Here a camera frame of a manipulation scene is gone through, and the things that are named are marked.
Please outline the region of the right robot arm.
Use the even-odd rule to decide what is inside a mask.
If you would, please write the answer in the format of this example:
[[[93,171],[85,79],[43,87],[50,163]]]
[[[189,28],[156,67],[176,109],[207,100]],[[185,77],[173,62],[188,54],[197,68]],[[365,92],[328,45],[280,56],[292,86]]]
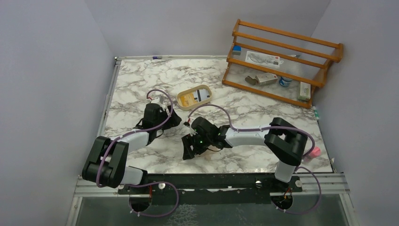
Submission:
[[[193,159],[210,146],[218,150],[243,145],[268,147],[278,158],[272,187],[279,192],[290,186],[291,177],[300,166],[305,153],[308,133],[276,117],[269,126],[258,128],[233,128],[231,125],[217,127],[203,117],[190,125],[191,133],[182,137],[183,160]]]

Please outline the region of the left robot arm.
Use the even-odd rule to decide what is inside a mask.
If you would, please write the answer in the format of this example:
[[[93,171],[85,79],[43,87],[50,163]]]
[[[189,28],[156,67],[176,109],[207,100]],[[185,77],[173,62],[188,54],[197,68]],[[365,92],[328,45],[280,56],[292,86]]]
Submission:
[[[150,145],[167,129],[177,127],[182,119],[172,105],[162,107],[149,103],[143,118],[130,132],[114,138],[98,136],[91,147],[81,176],[98,187],[116,188],[130,185],[136,193],[143,193],[148,187],[147,171],[127,166],[129,153]]]

